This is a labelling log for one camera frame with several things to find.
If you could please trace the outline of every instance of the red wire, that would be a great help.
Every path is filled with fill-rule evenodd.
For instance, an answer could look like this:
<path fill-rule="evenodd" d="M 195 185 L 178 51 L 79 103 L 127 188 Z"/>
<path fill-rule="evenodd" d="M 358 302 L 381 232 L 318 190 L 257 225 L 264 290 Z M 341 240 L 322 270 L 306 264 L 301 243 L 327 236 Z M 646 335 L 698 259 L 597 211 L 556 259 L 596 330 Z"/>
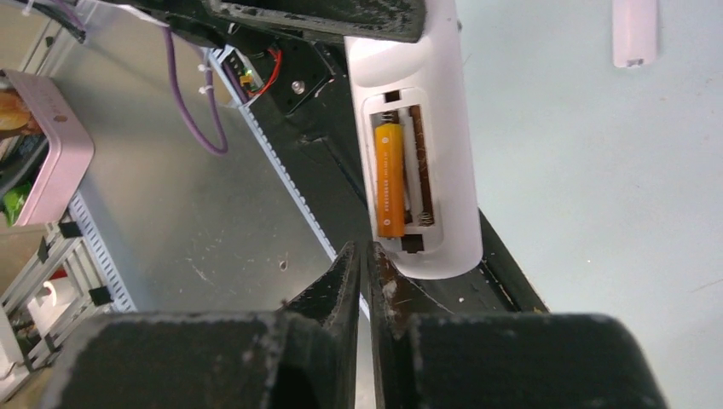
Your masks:
<path fill-rule="evenodd" d="M 267 89 L 271 85 L 273 85 L 276 82 L 276 79 L 279 77 L 279 72 L 281 72 L 281 50 L 278 52 L 274 51 L 273 49 L 269 49 L 269 53 L 274 57 L 276 60 L 276 65 L 274 66 L 274 70 L 271 72 L 271 76 L 269 77 L 269 80 L 266 81 L 266 84 L 257 92 L 251 92 L 251 96 L 257 96 L 261 95 L 264 92 L 266 92 Z"/>

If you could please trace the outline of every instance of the gray floor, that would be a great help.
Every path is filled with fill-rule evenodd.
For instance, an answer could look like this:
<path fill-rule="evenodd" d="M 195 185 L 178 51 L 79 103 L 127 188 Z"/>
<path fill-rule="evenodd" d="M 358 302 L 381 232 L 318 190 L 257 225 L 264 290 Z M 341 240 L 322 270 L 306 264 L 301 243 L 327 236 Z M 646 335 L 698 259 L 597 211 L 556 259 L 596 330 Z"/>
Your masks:
<path fill-rule="evenodd" d="M 720 407 L 723 4 L 660 0 L 633 70 L 611 4 L 457 0 L 478 201 L 553 312 L 616 316 L 671 407 Z"/>

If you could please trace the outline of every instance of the battery compartment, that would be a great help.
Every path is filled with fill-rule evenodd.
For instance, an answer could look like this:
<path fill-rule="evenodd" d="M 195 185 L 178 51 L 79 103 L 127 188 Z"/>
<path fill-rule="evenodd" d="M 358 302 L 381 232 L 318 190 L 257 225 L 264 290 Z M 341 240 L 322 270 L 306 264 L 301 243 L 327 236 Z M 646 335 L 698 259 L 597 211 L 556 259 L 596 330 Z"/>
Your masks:
<path fill-rule="evenodd" d="M 400 91 L 384 94 L 384 104 L 391 109 L 370 115 L 374 144 L 367 146 L 375 159 L 377 235 L 385 247 L 415 254 L 441 244 L 441 228 L 432 194 L 423 107 L 404 102 Z"/>

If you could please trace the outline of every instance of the battery spring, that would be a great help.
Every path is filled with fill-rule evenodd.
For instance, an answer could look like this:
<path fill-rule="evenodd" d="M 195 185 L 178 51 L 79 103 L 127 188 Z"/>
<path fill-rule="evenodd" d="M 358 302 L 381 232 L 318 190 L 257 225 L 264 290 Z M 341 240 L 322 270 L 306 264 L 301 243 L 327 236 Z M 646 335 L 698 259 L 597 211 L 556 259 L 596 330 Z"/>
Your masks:
<path fill-rule="evenodd" d="M 434 224 L 434 216 L 428 212 L 423 211 L 419 213 L 419 225 L 421 227 L 432 226 Z"/>
<path fill-rule="evenodd" d="M 393 124 L 395 123 L 395 119 L 395 115 L 392 111 L 382 113 L 382 124 Z"/>

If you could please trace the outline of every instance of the green object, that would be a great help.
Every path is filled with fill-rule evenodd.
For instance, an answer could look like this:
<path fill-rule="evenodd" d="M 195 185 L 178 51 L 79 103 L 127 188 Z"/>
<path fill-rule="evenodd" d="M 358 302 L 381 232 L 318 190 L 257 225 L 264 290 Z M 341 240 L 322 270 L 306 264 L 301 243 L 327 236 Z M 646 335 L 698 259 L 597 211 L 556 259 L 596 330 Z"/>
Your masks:
<path fill-rule="evenodd" d="M 12 227 L 18 221 L 18 216 L 22 211 L 27 197 L 30 195 L 32 183 L 28 182 L 17 187 L 13 187 L 3 196 L 3 205 L 5 206 L 5 220 L 8 226 Z"/>

